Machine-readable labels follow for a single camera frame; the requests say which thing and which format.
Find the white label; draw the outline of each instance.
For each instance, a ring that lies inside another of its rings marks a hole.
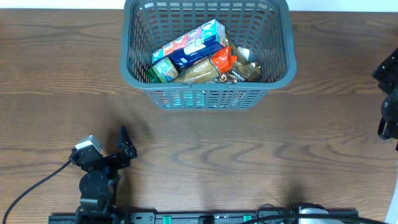
[[[184,36],[181,36],[181,37],[179,37],[179,38],[175,39],[175,41],[174,41],[174,42],[176,42],[176,43],[179,43],[179,42],[181,42],[181,41],[182,41],[182,39],[184,39]]]
[[[164,46],[164,49],[168,50],[171,47],[173,47],[173,43],[168,43],[167,45]]]
[[[198,29],[199,29],[199,28],[194,29],[193,31],[189,32],[189,33],[188,33],[188,36],[189,36],[189,37],[193,37],[193,36],[198,32]]]
[[[211,25],[214,24],[214,21],[215,21],[215,20],[212,20],[212,21],[210,21],[210,22],[204,24],[204,25],[202,26],[202,28],[204,28],[204,29],[209,29],[209,28],[211,27]]]
[[[208,62],[204,63],[203,65],[200,65],[199,67],[195,68],[193,71],[194,72],[199,72],[200,70],[206,68],[209,65]]]

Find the wooden table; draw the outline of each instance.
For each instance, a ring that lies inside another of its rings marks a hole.
[[[357,208],[383,220],[395,141],[376,134],[385,94],[372,71],[396,47],[398,14],[292,12],[298,72],[245,111],[164,111],[119,74],[123,11],[0,11],[0,215],[94,134],[120,125],[139,157],[120,204],[164,211],[262,203]],[[74,212],[84,173],[68,166],[23,198],[9,223]]]

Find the white wall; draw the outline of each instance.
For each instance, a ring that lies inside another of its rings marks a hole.
[[[292,11],[398,12],[398,0],[286,1]],[[0,0],[0,8],[122,9],[124,2],[125,0]]]

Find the green package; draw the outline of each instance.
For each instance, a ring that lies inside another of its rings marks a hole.
[[[168,83],[178,77],[178,71],[168,57],[158,61],[146,72],[151,83]]]

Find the gray plastic basket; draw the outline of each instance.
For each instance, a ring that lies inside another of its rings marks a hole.
[[[212,19],[223,23],[236,46],[250,49],[261,66],[258,83],[149,83],[151,54]],[[120,59],[128,84],[146,91],[163,109],[243,109],[271,89],[292,81],[294,55],[289,8],[284,0],[127,0]]]

